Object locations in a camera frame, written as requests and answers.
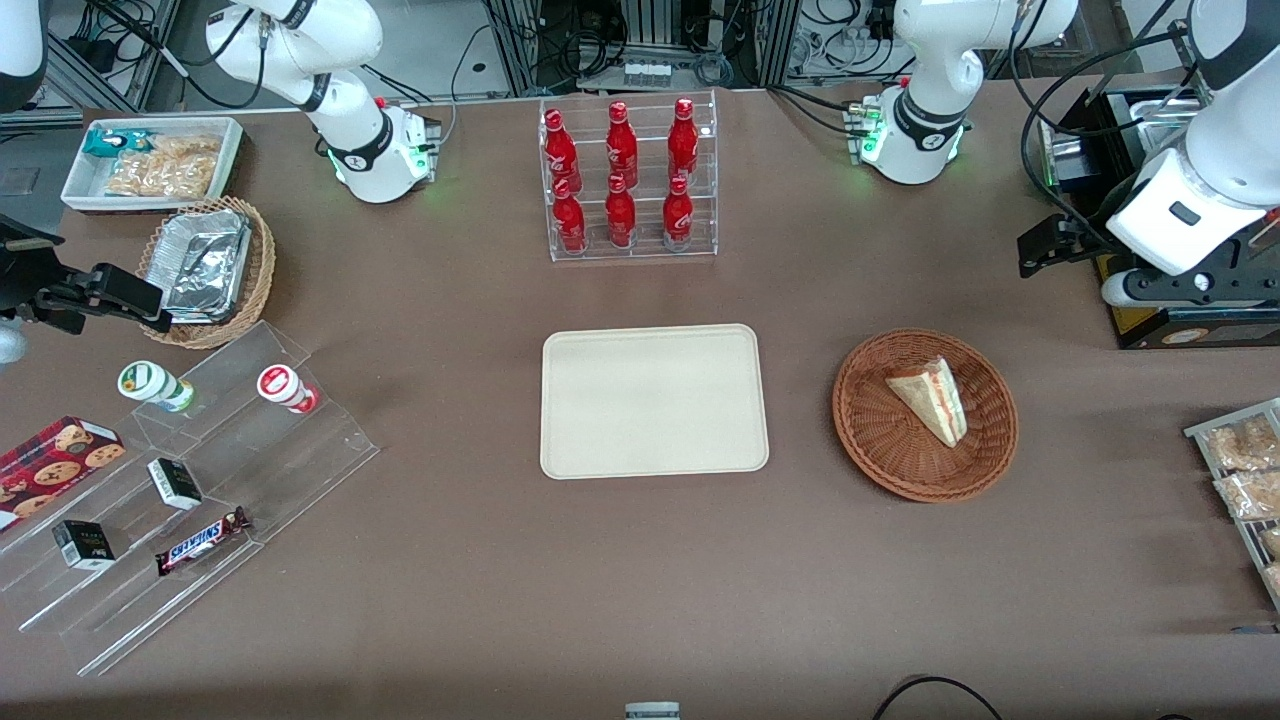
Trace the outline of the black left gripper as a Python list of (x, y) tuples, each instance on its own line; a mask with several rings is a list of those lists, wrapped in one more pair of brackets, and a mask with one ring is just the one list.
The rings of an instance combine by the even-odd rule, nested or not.
[[(1055, 213), (1018, 237), (1019, 275), (1028, 279), (1046, 268), (1082, 263), (1112, 251), (1114, 246), (1100, 237), (1088, 220)], [(1135, 269), (1128, 274), (1128, 297), (1156, 307), (1277, 305), (1277, 245), (1258, 250), (1245, 240), (1231, 238), (1181, 274)]]

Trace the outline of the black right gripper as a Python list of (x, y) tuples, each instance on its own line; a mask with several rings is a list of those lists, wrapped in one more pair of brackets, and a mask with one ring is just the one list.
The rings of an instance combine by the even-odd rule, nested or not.
[(1, 310), (4, 319), (44, 323), (68, 334), (84, 329), (90, 297), (96, 306), (132, 318), (146, 331), (166, 334), (173, 315), (163, 290), (108, 263), (90, 273), (63, 264), (55, 247), (64, 238), (1, 217)]

